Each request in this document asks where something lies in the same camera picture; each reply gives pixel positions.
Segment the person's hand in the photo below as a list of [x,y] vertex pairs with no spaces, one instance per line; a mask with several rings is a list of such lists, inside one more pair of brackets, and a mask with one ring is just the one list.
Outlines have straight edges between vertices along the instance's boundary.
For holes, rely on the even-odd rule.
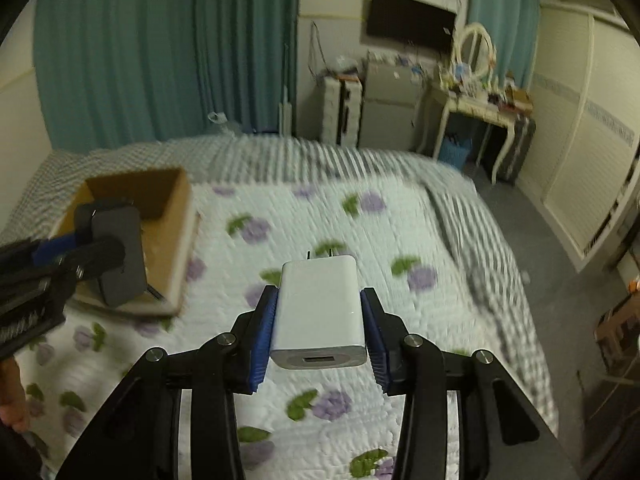
[[29,430],[29,409],[21,382],[20,368],[14,358],[1,362],[0,417],[4,426],[22,434]]

